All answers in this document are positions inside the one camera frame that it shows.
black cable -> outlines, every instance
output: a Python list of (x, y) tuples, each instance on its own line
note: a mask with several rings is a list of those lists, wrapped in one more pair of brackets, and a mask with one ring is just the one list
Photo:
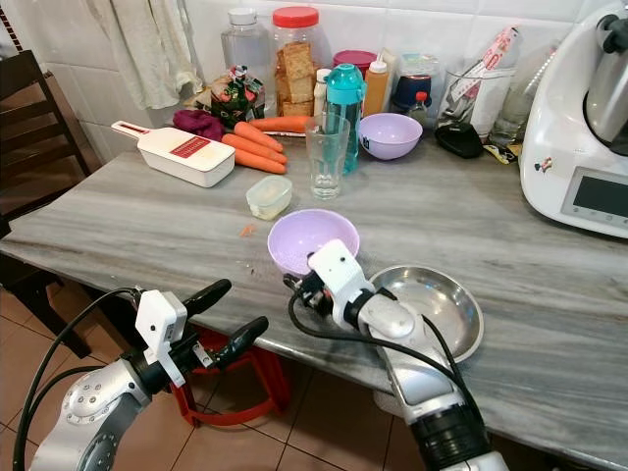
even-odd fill
[(61, 331), (61, 333), (57, 336), (57, 338), (54, 339), (54, 341), (50, 345), (50, 348), (48, 348), (46, 355), (44, 356), (43, 360), (41, 360), (41, 364), (39, 365), (39, 368), (37, 368), (35, 376), (32, 379), (32, 383), (30, 384), (30, 389), (28, 390), (28, 394), (26, 395), (26, 400), (24, 402), (24, 407), (22, 410), (22, 417), (20, 418), (20, 425), (18, 426), (18, 431), (16, 435), (16, 442), (13, 447), (13, 471), (25, 470), (24, 455), (25, 455), (25, 450), (26, 450), (26, 436), (28, 434), (28, 427), (26, 426), (28, 415), (32, 407), (32, 402), (34, 400), (35, 393), (37, 392), (37, 387), (39, 386), (39, 382), (41, 381), (41, 377), (43, 376), (44, 371), (46, 370), (46, 366), (48, 366), (48, 363), (50, 362), (50, 358), (52, 358), (52, 355), (57, 349), (57, 346), (59, 346), (59, 344), (63, 341), (64, 337), (75, 327), (75, 325), (78, 324), (80, 321), (82, 321), (85, 317), (87, 317), (87, 315), (93, 310), (93, 308), (96, 307), (100, 302), (104, 301), (105, 299), (108, 299), (109, 297), (115, 296), (117, 294), (122, 294), (124, 292), (134, 295), (137, 293), (137, 289), (118, 288), (118, 289), (114, 289), (112, 291), (106, 292), (105, 294), (100, 296), (98, 299), (93, 301), (91, 304), (89, 304), (87, 307), (85, 307), (80, 312), (80, 314), (77, 315), (76, 318), (74, 318), (71, 322), (69, 322), (68, 325), (64, 328), (64, 330)]
[(32, 422), (32, 418), (35, 416), (35, 412), (37, 412), (37, 408), (39, 404), (43, 400), (43, 398), (48, 394), (48, 392), (61, 380), (68, 378), (69, 376), (75, 375), (76, 373), (89, 373), (90, 371), (99, 370), (102, 366), (78, 366), (77, 368), (71, 368), (70, 370), (66, 370), (63, 373), (58, 374), (52, 380), (50, 380), (46, 385), (39, 391), (39, 394), (32, 402), (32, 406), (30, 407), (30, 411), (28, 412), (28, 417), (26, 419), (26, 429), (30, 428), (30, 423)]
[(314, 329), (310, 329), (309, 327), (307, 327), (304, 324), (302, 324), (301, 321), (299, 321), (298, 318), (296, 317), (296, 314), (294, 313), (294, 304), (299, 299), (299, 296), (300, 296), (300, 292), (297, 291), (290, 298), (290, 301), (288, 302), (288, 315), (289, 315), (290, 319), (292, 320), (292, 323), (301, 332), (303, 332), (304, 334), (307, 334), (308, 336), (316, 337), (318, 339), (357, 341), (357, 342), (366, 343), (366, 344), (370, 344), (370, 345), (382, 346), (384, 348), (390, 348), (392, 350), (396, 350), (396, 351), (399, 351), (401, 353), (405, 353), (406, 355), (409, 355), (409, 356), (411, 356), (413, 358), (416, 358), (417, 360), (420, 360), (420, 361), (423, 361), (424, 363), (427, 363), (431, 367), (433, 367), (436, 370), (438, 370), (439, 372), (443, 373), (456, 386), (458, 386), (458, 388), (460, 389), (460, 391), (464, 395), (465, 400), (467, 401), (469, 406), (473, 409), (474, 414), (476, 415), (476, 417), (479, 420), (480, 424), (484, 427), (484, 420), (482, 419), (482, 414), (480, 412), (480, 409), (478, 408), (478, 405), (475, 402), (475, 399), (471, 395), (471, 392), (467, 389), (467, 387), (466, 387), (466, 385), (464, 383), (464, 380), (462, 379), (462, 375), (460, 375), (460, 371), (459, 371), (457, 365), (455, 364), (455, 360), (453, 359), (453, 355), (451, 354), (451, 351), (449, 350), (449, 348), (448, 348), (448, 346), (447, 346), (447, 344), (445, 342), (445, 339), (443, 338), (443, 336), (441, 335), (439, 330), (436, 328), (436, 326), (430, 320), (428, 320), (427, 324), (430, 327), (430, 329), (432, 329), (434, 331), (434, 333), (435, 333), (439, 343), (441, 344), (441, 347), (445, 351), (445, 356), (447, 358), (447, 361), (449, 361), (449, 363), (451, 365), (451, 370), (452, 371), (447, 370), (446, 367), (444, 367), (443, 365), (441, 365), (437, 361), (433, 360), (429, 356), (426, 356), (423, 353), (415, 351), (415, 350), (413, 350), (411, 348), (408, 348), (406, 346), (399, 345), (398, 343), (394, 343), (392, 341), (368, 338), (368, 337), (363, 337), (363, 336), (352, 336), (352, 335), (348, 335), (348, 334), (339, 334), (339, 333), (335, 333), (335, 332), (321, 332), (321, 331), (316, 331)]

white kitchen appliance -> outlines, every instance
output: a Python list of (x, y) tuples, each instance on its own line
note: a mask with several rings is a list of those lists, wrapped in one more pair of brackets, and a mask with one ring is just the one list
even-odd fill
[(628, 238), (625, 18), (622, 2), (610, 4), (562, 42), (539, 85), (519, 165), (537, 211)]
[(230, 145), (190, 132), (150, 130), (125, 121), (111, 127), (137, 139), (137, 148), (149, 167), (199, 186), (213, 186), (236, 164), (236, 150)]

teal water bottle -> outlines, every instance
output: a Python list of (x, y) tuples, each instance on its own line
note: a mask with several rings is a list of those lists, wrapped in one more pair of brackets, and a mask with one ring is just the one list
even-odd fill
[(344, 173), (357, 169), (358, 127), (366, 82), (353, 64), (340, 64), (327, 76), (327, 112), (345, 118), (351, 124), (344, 158)]

purple bowl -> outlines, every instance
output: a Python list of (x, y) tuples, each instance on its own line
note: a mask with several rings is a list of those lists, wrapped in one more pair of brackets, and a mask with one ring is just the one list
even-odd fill
[(304, 209), (275, 223), (268, 234), (268, 251), (282, 273), (303, 277), (310, 272), (307, 256), (335, 238), (357, 255), (360, 236), (348, 219), (334, 211)]
[(377, 113), (360, 121), (360, 142), (373, 157), (392, 160), (410, 152), (423, 133), (412, 118), (397, 113)]

red lid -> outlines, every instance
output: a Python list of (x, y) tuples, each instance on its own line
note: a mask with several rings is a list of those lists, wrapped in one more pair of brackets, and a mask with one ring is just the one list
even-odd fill
[(358, 68), (366, 67), (377, 59), (377, 54), (368, 51), (346, 50), (334, 56), (334, 67), (339, 64), (353, 64)]
[(273, 25), (308, 27), (318, 24), (318, 10), (312, 7), (284, 7), (273, 12)]

